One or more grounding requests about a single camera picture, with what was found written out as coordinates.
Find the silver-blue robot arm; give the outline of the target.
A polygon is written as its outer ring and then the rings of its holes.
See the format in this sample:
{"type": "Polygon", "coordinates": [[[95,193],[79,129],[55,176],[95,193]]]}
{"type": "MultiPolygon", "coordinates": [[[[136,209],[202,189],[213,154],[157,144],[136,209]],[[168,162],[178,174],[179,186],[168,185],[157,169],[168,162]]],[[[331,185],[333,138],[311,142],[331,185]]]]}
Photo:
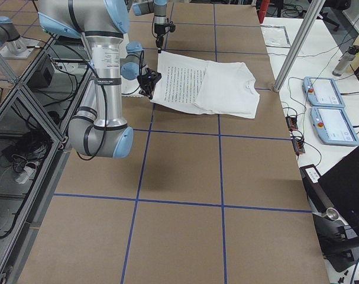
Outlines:
{"type": "Polygon", "coordinates": [[[93,78],[79,108],[69,122],[73,148],[89,158],[125,158],[134,131],[122,115],[122,80],[138,80],[140,94],[152,98],[157,73],[144,62],[140,43],[127,44],[127,57],[119,46],[129,32],[124,1],[40,1],[40,25],[49,33],[82,40],[93,78]]]}
{"type": "Polygon", "coordinates": [[[172,24],[167,18],[168,1],[149,0],[132,4],[131,8],[135,16],[153,14],[151,33],[155,39],[158,54],[161,53],[164,37],[172,29],[172,24]]]}

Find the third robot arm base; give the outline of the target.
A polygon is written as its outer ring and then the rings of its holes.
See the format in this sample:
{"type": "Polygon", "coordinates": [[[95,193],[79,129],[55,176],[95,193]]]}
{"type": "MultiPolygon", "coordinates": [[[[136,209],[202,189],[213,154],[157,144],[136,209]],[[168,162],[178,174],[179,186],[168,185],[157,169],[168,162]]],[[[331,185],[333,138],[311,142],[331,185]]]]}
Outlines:
{"type": "Polygon", "coordinates": [[[6,59],[27,59],[40,40],[23,38],[9,17],[0,16],[0,54],[6,59]]]}

